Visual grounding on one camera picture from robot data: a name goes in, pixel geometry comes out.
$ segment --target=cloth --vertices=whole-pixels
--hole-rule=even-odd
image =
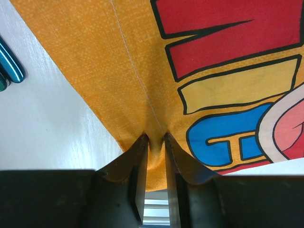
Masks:
[[[302,0],[11,0],[126,151],[163,135],[227,173],[303,157]]]

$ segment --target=seam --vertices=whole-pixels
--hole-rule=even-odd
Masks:
[[[136,76],[137,76],[137,79],[138,79],[139,83],[141,84],[142,89],[143,89],[143,91],[144,91],[144,93],[145,93],[145,95],[146,95],[146,97],[147,97],[148,103],[149,103],[149,105],[150,105],[150,107],[151,107],[151,109],[152,109],[152,112],[153,112],[153,115],[154,115],[154,117],[155,117],[155,120],[156,120],[158,126],[160,127],[161,132],[164,134],[164,131],[163,131],[162,127],[161,127],[161,124],[160,124],[160,122],[158,121],[158,119],[157,119],[157,117],[156,117],[156,113],[155,113],[155,111],[154,111],[154,109],[153,109],[153,106],[152,106],[152,104],[151,104],[151,101],[150,101],[150,99],[149,99],[149,97],[148,97],[147,91],[145,90],[145,88],[144,88],[144,86],[143,86],[143,82],[141,81],[141,79],[140,79],[140,77],[139,77],[138,71],[137,71],[137,69],[136,69],[136,67],[135,67],[135,64],[134,64],[134,62],[133,62],[133,59],[132,59],[132,57],[131,57],[129,48],[128,48],[127,43],[126,43],[125,38],[124,38],[123,30],[122,30],[122,27],[121,27],[121,25],[120,25],[120,22],[119,22],[119,19],[118,19],[118,15],[117,15],[116,8],[115,8],[115,5],[114,5],[114,3],[113,3],[113,0],[111,0],[111,4],[112,4],[112,7],[113,7],[113,11],[114,11],[114,14],[115,14],[115,17],[116,17],[116,21],[117,21],[117,24],[118,24],[118,28],[119,28],[120,34],[122,35],[122,38],[123,38],[123,41],[124,41],[125,49],[126,49],[127,54],[128,54],[128,56],[129,56],[130,62],[131,62],[131,64],[132,64],[132,66],[133,66],[134,72],[135,72],[135,74],[136,74]]]

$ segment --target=cartoon design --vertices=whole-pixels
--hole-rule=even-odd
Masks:
[[[184,37],[164,50],[173,78],[180,83],[183,114],[215,110],[187,130],[193,156],[220,173],[303,157],[304,92],[295,89],[299,53],[202,74],[301,47],[303,1],[153,0],[151,4],[161,37]],[[183,84],[190,76],[193,80]],[[283,107],[292,95],[297,101]]]

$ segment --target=teal pen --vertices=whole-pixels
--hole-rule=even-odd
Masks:
[[[0,92],[5,90],[9,86],[10,82],[7,80],[2,72],[0,72]]]
[[[9,49],[7,44],[4,42],[2,37],[0,37],[0,65],[10,81],[14,83],[20,83],[24,80],[24,68],[16,56]]]

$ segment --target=red letter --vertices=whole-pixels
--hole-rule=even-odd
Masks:
[[[201,70],[299,47],[302,0],[156,0],[176,81]]]

